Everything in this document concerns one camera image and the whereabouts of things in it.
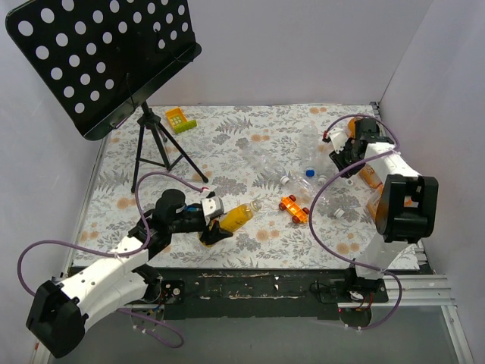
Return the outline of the crushed orange label bottle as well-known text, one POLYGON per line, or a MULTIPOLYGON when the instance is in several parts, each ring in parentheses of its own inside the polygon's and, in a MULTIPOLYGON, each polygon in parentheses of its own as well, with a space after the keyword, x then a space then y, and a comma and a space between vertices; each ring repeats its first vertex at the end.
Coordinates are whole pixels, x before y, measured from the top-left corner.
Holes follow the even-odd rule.
POLYGON ((358 175, 372 189, 377 189, 382 184, 377 172, 368 164, 359 171, 358 175))

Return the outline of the yellow juice bottle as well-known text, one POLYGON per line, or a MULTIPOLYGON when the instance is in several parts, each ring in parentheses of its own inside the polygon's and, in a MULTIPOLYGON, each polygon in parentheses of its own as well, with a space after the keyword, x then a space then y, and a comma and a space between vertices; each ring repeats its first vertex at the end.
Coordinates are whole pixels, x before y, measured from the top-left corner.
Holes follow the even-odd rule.
POLYGON ((212 220, 209 226, 213 223, 219 223, 223 229, 234 233, 249 222, 261 210, 261 207, 262 201, 254 199, 250 203, 244 203, 231 209, 222 218, 212 220))

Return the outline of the orange juice bottle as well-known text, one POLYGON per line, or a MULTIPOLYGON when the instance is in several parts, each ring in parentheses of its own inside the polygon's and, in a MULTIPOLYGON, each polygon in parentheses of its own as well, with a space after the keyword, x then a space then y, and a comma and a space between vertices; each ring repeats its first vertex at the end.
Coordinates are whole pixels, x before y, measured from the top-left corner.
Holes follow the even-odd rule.
POLYGON ((348 136, 351 138, 355 137, 355 123, 359 120, 359 118, 351 118, 347 127, 348 127, 348 136))

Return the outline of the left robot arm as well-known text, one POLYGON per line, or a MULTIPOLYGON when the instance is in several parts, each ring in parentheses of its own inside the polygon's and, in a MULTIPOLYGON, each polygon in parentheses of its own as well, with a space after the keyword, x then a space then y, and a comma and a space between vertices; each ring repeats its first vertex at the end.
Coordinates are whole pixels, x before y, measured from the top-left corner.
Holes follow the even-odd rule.
POLYGON ((223 201, 213 192, 188 205, 182 191, 165 190, 112 251, 77 274, 36 289, 27 329, 54 357, 66 356, 105 316, 133 301, 158 300, 161 279, 148 262, 173 235, 197 233, 208 245, 231 237, 218 222, 223 214, 223 201))

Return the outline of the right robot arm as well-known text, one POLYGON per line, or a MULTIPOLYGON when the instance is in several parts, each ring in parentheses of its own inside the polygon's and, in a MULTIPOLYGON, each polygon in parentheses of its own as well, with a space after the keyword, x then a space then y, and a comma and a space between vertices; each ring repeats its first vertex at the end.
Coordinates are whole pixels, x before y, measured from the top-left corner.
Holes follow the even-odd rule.
POLYGON ((394 259, 408 245, 432 234, 439 183, 408 165, 399 154, 395 135, 376 118, 353 115, 351 119, 351 131, 331 124, 323 141, 332 144, 330 159, 342 178, 368 166, 380 180, 374 216, 377 233, 351 263, 340 287, 349 300, 357 302, 382 291, 383 273, 394 259))

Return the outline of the clear bottle white cap right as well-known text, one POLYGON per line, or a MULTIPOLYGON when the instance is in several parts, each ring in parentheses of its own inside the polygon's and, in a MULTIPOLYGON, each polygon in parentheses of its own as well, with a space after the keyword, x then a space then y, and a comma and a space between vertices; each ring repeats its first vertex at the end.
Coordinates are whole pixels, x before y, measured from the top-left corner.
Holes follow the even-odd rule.
POLYGON ((326 183, 332 176, 334 176, 334 167, 331 158, 329 157, 329 150, 326 146, 319 146, 317 153, 317 175, 318 182, 321 184, 326 183))

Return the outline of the clear bottle blue cap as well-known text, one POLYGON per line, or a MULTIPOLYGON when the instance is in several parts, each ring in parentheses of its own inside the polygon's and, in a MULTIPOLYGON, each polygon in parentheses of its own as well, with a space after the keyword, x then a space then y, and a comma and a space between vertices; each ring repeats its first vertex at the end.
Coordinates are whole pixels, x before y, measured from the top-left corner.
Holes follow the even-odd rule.
POLYGON ((302 170, 306 177, 314 177, 317 173, 318 161, 318 129, 314 124, 305 125, 300 133, 299 147, 302 170))

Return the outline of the floral patterned table mat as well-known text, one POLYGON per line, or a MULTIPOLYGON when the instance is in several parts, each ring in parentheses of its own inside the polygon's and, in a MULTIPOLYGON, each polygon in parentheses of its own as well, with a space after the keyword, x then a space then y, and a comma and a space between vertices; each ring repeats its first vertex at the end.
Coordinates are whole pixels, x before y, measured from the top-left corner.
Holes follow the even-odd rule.
POLYGON ((139 219, 138 205, 150 209, 167 188, 199 195, 187 187, 209 179, 209 187, 231 209, 254 199, 262 201, 255 217, 233 237, 213 247, 203 246, 194 234, 176 235, 152 261, 171 268, 344 268, 346 259, 361 255, 375 233, 367 209, 371 189, 359 177, 339 179, 324 193, 343 210, 339 218, 318 203, 310 224, 295 224, 279 210, 290 187, 259 174, 243 158, 242 148, 259 145, 289 173, 300 175, 299 134, 308 124, 324 130, 347 114, 370 114, 367 105, 278 105, 240 107, 185 107, 197 127, 176 137, 166 150, 175 167, 161 176, 160 155, 150 133, 139 134, 131 119, 112 132, 105 146, 92 198, 78 237, 83 251, 73 265, 95 261, 97 251, 114 248, 139 219))

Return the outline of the black perforated music stand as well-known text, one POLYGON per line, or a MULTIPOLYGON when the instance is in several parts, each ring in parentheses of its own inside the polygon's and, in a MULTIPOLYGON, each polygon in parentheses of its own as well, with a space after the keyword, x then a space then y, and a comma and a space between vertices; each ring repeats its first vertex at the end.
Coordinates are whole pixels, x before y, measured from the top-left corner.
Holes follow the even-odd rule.
POLYGON ((185 1, 28 1, 5 28, 89 141, 138 108, 142 130, 168 137, 148 98, 202 51, 185 1))

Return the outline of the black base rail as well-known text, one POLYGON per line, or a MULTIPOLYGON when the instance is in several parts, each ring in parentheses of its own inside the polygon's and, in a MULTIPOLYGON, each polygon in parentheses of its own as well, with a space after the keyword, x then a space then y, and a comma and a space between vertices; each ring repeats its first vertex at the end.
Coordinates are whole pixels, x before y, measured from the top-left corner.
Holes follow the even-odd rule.
POLYGON ((366 284, 348 269, 159 268, 153 299, 167 320, 309 317, 337 320, 339 307, 368 312, 388 303, 383 280, 366 284))

